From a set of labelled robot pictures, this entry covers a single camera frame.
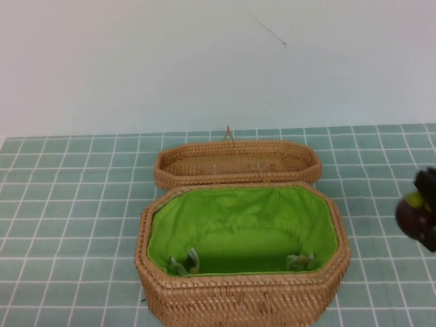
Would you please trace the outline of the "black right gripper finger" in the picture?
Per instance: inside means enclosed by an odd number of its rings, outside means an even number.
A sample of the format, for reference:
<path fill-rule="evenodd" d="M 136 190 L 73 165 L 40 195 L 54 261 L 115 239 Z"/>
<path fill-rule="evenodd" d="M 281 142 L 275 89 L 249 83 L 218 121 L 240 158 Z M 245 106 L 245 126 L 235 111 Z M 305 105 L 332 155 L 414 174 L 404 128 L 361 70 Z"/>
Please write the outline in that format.
<path fill-rule="evenodd" d="M 428 167 L 419 170 L 414 179 L 414 185 L 426 204 L 435 208 L 435 168 Z"/>
<path fill-rule="evenodd" d="M 434 253 L 436 250 L 435 221 L 421 217 L 419 218 L 419 228 L 418 240 L 430 252 Z"/>

